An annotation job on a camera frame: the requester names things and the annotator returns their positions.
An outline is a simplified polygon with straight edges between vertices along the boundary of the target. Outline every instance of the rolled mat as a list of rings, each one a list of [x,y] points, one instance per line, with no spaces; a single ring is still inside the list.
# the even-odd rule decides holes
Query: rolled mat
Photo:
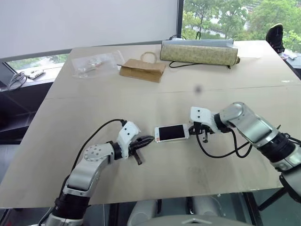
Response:
[[[163,40],[162,45],[233,47],[233,39]]]
[[[162,45],[160,59],[210,65],[234,65],[240,59],[237,48],[208,46]]]

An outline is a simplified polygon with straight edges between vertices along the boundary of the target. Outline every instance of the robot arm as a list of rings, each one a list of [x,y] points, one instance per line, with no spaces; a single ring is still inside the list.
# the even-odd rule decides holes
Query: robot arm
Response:
[[[103,169],[114,160],[126,159],[129,155],[134,155],[137,159],[135,150],[153,140],[151,136],[144,136],[132,142],[139,132],[139,128],[128,121],[119,132],[116,143],[110,141],[106,144],[92,145],[83,151],[83,158],[66,180],[46,226],[83,224],[83,216]]]
[[[282,172],[281,183],[300,202],[301,147],[289,140],[288,134],[280,133],[242,102],[232,103],[219,113],[192,107],[190,119],[205,125],[205,128],[209,127],[214,133],[227,133],[229,128],[237,128],[253,147],[269,159],[276,170]]]

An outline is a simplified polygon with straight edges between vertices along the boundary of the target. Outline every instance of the clear plastic bag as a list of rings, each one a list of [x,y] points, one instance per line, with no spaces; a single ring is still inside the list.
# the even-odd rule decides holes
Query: clear plastic bag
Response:
[[[119,50],[98,54],[94,56],[80,57],[72,59],[74,67],[74,77],[77,78],[95,78],[112,73],[118,73],[124,59]]]

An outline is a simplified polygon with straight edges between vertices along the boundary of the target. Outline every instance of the table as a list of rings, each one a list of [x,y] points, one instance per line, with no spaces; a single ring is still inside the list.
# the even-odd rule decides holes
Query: table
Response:
[[[120,50],[125,60],[160,45],[75,48],[22,140],[18,154],[0,185],[0,207],[49,207],[59,194],[84,141],[104,122],[133,121],[141,135],[155,126],[189,123],[191,106],[218,112],[235,101],[293,137],[301,134],[301,81],[265,41],[238,41],[239,53],[251,49],[260,58],[242,58],[238,65],[194,65],[166,68],[161,83],[118,73],[76,79],[71,59]],[[201,85],[203,91],[195,93]],[[90,144],[115,141],[120,125],[110,124]],[[210,135],[205,149],[215,155],[233,150],[230,134]],[[245,140],[238,135],[238,144]],[[90,204],[130,202],[203,194],[232,193],[280,187],[279,173],[253,149],[245,159],[206,157],[196,138],[151,143],[134,158],[115,161],[103,171]]]

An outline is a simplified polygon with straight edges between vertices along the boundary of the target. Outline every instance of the white wall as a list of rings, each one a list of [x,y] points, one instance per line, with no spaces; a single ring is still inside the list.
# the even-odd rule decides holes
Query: white wall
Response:
[[[1,0],[0,59],[167,39],[177,0]]]

